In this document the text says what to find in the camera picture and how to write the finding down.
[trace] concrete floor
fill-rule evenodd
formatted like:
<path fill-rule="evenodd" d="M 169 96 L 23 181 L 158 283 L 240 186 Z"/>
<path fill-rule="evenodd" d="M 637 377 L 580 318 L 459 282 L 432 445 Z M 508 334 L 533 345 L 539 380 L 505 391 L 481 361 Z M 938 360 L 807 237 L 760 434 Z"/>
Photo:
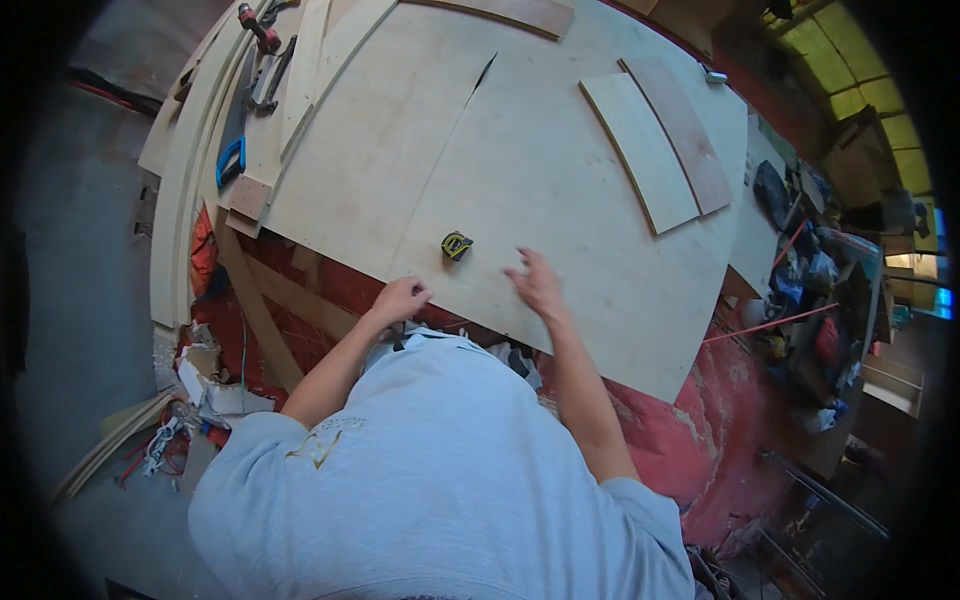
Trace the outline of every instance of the concrete floor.
<path fill-rule="evenodd" d="M 224 0 L 116 0 L 70 64 L 128 89 L 166 94 Z M 132 232 L 151 120 L 58 84 L 27 150 L 15 221 L 27 236 L 31 320 L 16 382 L 24 448 L 41 493 L 100 440 L 103 417 L 156 394 L 150 240 Z M 186 535 L 188 500 L 164 475 L 108 462 L 52 514 L 89 584 L 104 578 L 154 598 L 222 598 Z"/>

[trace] yellow tape measure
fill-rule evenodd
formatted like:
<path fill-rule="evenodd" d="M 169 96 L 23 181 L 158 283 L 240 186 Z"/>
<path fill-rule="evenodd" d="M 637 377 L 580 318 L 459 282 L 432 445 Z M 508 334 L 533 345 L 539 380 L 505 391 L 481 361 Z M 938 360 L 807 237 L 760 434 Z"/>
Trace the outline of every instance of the yellow tape measure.
<path fill-rule="evenodd" d="M 466 237 L 460 231 L 454 231 L 444 238 L 440 244 L 440 249 L 444 251 L 444 256 L 450 260 L 459 262 L 460 259 L 464 257 L 464 254 L 467 253 L 467 248 L 472 245 L 473 240 Z"/>

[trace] power drill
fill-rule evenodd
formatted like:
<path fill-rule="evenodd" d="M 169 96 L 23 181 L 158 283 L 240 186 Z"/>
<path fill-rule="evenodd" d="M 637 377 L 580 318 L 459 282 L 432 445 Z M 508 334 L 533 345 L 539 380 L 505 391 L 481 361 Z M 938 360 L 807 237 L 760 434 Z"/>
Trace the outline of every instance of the power drill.
<path fill-rule="evenodd" d="M 272 29 L 265 30 L 260 27 L 260 24 L 256 22 L 256 12 L 253 12 L 253 9 L 246 2 L 240 5 L 239 11 L 240 26 L 253 32 L 258 40 L 256 47 L 260 49 L 260 52 L 263 54 L 276 52 L 276 49 L 280 47 L 280 36 Z"/>

